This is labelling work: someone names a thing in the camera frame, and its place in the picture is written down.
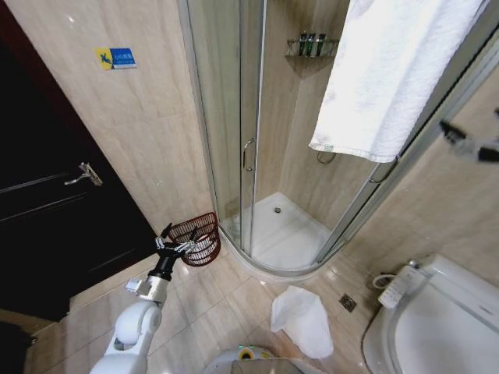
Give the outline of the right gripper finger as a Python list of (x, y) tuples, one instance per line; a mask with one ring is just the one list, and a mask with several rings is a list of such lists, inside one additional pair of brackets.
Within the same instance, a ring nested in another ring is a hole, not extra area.
[(478, 157), (480, 147), (476, 139), (449, 122), (441, 121), (440, 128), (450, 151), (456, 157)]

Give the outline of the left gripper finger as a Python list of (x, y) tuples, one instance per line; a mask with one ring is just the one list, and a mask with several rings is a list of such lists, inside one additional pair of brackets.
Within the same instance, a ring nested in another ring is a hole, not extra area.
[(194, 228), (189, 235), (189, 239), (186, 242), (182, 242), (175, 247), (175, 253), (178, 255), (184, 255), (185, 253), (192, 251), (193, 248), (196, 247), (196, 233), (197, 229)]
[(155, 245), (157, 247), (157, 250), (170, 249), (173, 247), (173, 244), (167, 241), (168, 234), (171, 229), (172, 222), (170, 222), (168, 226), (160, 233), (160, 235), (155, 238)]

